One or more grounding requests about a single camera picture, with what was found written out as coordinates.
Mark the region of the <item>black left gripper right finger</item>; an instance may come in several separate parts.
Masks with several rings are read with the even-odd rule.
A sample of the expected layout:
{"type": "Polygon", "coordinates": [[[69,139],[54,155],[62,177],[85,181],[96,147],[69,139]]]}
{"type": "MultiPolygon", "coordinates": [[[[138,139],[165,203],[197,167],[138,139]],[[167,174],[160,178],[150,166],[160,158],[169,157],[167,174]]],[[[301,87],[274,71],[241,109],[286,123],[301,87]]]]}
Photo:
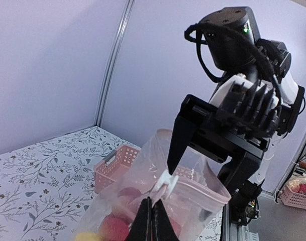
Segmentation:
{"type": "Polygon", "coordinates": [[[152,240],[179,241],[161,199],[152,208],[152,240]]]}

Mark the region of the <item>clear zip top bag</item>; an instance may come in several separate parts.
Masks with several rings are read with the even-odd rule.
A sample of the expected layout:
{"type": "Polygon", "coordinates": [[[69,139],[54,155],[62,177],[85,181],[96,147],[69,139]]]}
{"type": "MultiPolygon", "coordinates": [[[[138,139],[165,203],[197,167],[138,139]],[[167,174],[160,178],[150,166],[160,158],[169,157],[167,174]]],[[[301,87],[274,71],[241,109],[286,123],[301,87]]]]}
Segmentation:
{"type": "Polygon", "coordinates": [[[197,239],[231,196],[209,167],[207,158],[192,148],[186,148],[181,165],[169,174],[167,156],[171,135],[171,130],[156,131],[131,168],[98,194],[74,231],[73,240],[81,232],[99,234],[99,226],[107,216],[122,219],[130,231],[140,203],[147,197],[152,204],[162,200],[179,240],[197,239]],[[142,193],[128,205],[117,197],[126,187],[137,188],[142,193]]]}

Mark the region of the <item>small red peach toy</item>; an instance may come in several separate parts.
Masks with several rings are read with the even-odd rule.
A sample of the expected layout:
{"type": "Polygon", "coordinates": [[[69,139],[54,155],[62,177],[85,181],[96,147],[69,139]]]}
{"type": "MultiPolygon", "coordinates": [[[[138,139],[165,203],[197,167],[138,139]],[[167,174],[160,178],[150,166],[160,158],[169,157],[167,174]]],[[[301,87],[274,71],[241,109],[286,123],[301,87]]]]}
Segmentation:
{"type": "Polygon", "coordinates": [[[99,226],[101,240],[124,241],[129,234],[129,226],[122,219],[107,216],[99,226]]]}

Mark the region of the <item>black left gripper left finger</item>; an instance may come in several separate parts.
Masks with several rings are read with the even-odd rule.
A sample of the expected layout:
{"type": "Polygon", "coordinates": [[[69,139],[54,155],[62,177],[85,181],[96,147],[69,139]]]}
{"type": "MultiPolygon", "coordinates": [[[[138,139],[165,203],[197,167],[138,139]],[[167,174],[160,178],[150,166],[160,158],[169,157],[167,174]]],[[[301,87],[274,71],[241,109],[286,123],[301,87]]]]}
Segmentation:
{"type": "Polygon", "coordinates": [[[131,225],[126,241],[152,240],[152,201],[150,197],[144,198],[131,225]]]}

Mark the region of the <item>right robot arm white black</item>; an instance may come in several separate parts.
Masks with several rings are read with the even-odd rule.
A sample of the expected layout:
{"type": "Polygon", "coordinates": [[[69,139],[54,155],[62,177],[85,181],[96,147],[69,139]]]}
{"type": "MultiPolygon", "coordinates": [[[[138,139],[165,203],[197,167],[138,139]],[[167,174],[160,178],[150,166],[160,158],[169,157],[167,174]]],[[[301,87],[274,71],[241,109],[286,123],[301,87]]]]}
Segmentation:
{"type": "Polygon", "coordinates": [[[191,94],[175,119],[167,158],[174,173],[186,148],[223,164],[218,178],[231,195],[230,220],[259,215],[258,196],[279,142],[305,107],[283,42],[261,38],[250,7],[226,7],[189,26],[184,37],[217,84],[205,102],[191,94]]]}

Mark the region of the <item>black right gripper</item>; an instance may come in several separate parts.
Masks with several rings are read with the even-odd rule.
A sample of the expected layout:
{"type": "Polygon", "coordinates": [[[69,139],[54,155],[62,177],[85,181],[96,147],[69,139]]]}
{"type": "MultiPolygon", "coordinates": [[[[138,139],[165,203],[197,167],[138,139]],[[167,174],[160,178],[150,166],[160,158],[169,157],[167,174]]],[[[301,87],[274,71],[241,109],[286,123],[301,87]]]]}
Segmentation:
{"type": "Polygon", "coordinates": [[[176,117],[167,158],[172,175],[187,147],[212,160],[223,163],[228,157],[233,163],[260,163],[268,150],[270,138],[247,139],[216,120],[217,108],[187,95],[176,117]]]}

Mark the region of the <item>yellow lemon toy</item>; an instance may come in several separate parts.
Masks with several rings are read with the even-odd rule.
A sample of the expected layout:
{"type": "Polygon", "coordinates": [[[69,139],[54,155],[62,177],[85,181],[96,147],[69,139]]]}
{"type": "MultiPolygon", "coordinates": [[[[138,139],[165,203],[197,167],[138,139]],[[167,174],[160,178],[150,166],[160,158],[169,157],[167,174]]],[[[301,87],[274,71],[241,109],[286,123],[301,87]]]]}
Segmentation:
{"type": "Polygon", "coordinates": [[[81,232],[75,236],[75,241],[102,241],[102,237],[94,232],[81,232]]]}

